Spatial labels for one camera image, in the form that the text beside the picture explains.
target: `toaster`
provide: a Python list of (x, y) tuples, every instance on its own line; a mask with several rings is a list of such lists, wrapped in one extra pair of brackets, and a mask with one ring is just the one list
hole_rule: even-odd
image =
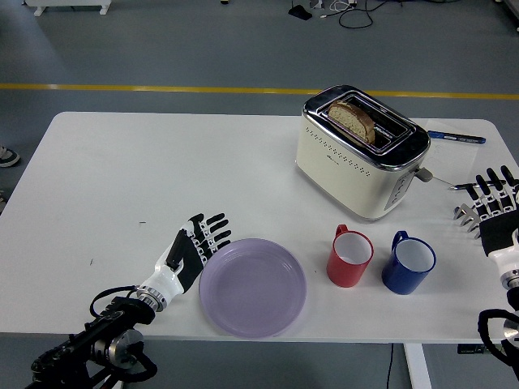
[[(370, 116), (375, 123), (373, 143), (328, 116), (336, 100)], [(416, 123), (357, 88), (341, 85), (304, 104), (296, 164), (351, 211), (375, 220), (403, 200), (430, 144), (428, 133)], [(417, 177), (432, 178), (425, 169)]]

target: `white table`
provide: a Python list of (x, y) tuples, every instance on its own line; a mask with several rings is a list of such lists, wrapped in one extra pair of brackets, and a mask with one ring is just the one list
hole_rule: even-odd
[[(480, 241), (453, 221), (453, 209), (469, 202), (468, 195), (447, 190), (439, 180), (413, 180), (394, 211), (376, 222), (360, 220), (294, 163), (300, 120), (59, 114), (0, 217), (0, 332), (81, 331), (92, 320), (88, 305), (97, 293), (145, 280), (188, 218), (224, 212), (233, 240), (277, 242), (305, 271), (303, 312), (271, 341), (478, 343), (478, 313), (509, 308)], [(415, 121), (426, 129), (487, 138), (483, 145), (435, 140), (425, 165), (438, 177), (463, 183), (501, 165), (519, 177), (490, 122)], [(448, 166), (443, 172), (438, 171), (442, 164)], [(340, 223), (365, 233), (375, 247), (372, 262), (351, 289), (335, 286), (325, 271)], [(380, 280), (400, 229), (429, 242), (438, 258), (435, 270), (409, 296), (390, 292)], [(234, 340), (204, 317), (197, 289), (195, 283), (139, 330), (171, 340)], [(492, 323), (491, 338), (502, 337), (501, 324)]]

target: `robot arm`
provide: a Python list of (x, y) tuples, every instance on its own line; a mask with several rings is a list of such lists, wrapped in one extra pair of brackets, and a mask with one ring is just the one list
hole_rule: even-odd
[[(222, 246), (230, 231), (219, 230), (228, 224), (225, 215), (209, 219), (193, 216), (178, 231), (155, 265), (152, 276), (138, 287), (122, 287), (100, 293), (91, 304), (96, 317), (86, 323), (84, 331), (42, 354), (32, 363), (33, 383), (28, 388), (91, 389), (107, 378), (103, 389), (117, 381), (144, 381), (157, 372), (157, 367), (143, 353), (144, 338), (134, 329), (136, 324), (150, 324), (156, 312), (164, 310), (173, 298), (185, 293), (204, 269), (205, 263)], [(113, 292), (129, 290), (127, 297), (115, 297), (97, 314), (93, 303)], [(136, 293), (137, 298), (130, 298)], [(104, 366), (90, 377), (87, 361)], [(140, 364), (144, 371), (130, 373)]]
[[(500, 361), (513, 368), (519, 379), (519, 180), (515, 179), (506, 166), (501, 167), (508, 188), (503, 187), (493, 169), (487, 169), (490, 182), (494, 185), (491, 190), (482, 176), (476, 181), (483, 194), (469, 186), (467, 191), (473, 200), (473, 206), (463, 204), (457, 210), (465, 213), (465, 219), (479, 223), (485, 255), (497, 265), (500, 280), (507, 289), (507, 299), (515, 310), (484, 310), (479, 314), (478, 332), (487, 349)], [(501, 341), (503, 353), (492, 343), (488, 331), (490, 319), (503, 318), (504, 337)]]

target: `toaster lever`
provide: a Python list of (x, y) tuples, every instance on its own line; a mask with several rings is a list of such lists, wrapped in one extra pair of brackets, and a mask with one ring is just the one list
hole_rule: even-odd
[(429, 182), (433, 178), (432, 173), (425, 168), (416, 169), (415, 176), (418, 180), (423, 181), (423, 182)]

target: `bread slice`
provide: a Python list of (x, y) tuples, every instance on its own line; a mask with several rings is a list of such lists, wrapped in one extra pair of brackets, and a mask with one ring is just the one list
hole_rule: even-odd
[(344, 101), (334, 101), (328, 110), (328, 116), (347, 130), (355, 133), (364, 142), (375, 142), (375, 123), (359, 107)]

